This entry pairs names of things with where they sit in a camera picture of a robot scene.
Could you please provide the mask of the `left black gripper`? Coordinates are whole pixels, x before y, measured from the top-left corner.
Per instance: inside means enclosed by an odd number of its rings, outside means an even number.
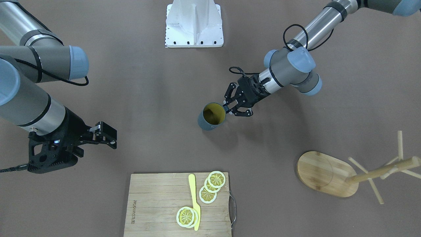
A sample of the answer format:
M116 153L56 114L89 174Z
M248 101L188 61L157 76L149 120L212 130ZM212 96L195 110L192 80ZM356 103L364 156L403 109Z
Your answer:
M258 75L251 77L242 76L237 82L238 84L231 82L228 86L224 96L224 106L237 101L237 105L230 108L230 114L236 117L251 117L254 114L251 108L262 99L268 97L270 93L260 84ZM241 93L238 99L236 99L235 94L233 96L233 92L237 87L237 92Z

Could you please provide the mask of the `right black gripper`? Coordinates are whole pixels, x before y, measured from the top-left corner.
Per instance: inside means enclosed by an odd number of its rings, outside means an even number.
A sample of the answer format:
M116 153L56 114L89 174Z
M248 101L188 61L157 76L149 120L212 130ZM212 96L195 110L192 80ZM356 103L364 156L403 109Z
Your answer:
M112 149L117 149L117 130L115 128L103 121L96 123L96 126L91 128L75 113L66 109L61 125L49 133L50 140L60 140L58 148L56 148L56 157L70 158L75 155L82 158L84 150L78 146L80 137L87 132L93 134L92 142L94 144L107 144Z

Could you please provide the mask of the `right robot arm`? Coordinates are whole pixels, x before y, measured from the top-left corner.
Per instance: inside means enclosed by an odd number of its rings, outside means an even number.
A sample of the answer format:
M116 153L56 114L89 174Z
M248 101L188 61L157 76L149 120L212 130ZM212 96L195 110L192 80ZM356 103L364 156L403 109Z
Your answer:
M1 47L1 117L30 133L30 157L82 157L82 144L117 148L117 132L103 122L87 126L39 83L84 87L89 60L83 49L63 45L17 0L1 1L1 30L15 46Z

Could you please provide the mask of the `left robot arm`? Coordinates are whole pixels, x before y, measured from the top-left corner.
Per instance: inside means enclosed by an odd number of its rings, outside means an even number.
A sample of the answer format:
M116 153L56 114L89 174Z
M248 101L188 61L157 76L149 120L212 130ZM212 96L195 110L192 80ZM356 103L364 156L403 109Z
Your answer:
M322 80L313 72L315 61L310 51L315 50L332 35L334 28L349 14L368 8L392 15L409 16L420 10L419 0L332 0L301 32L280 50L269 51L264 58L265 70L245 73L232 82L225 93L223 108L226 114L251 117L252 107L281 88L292 85L304 95L312 96L322 87Z

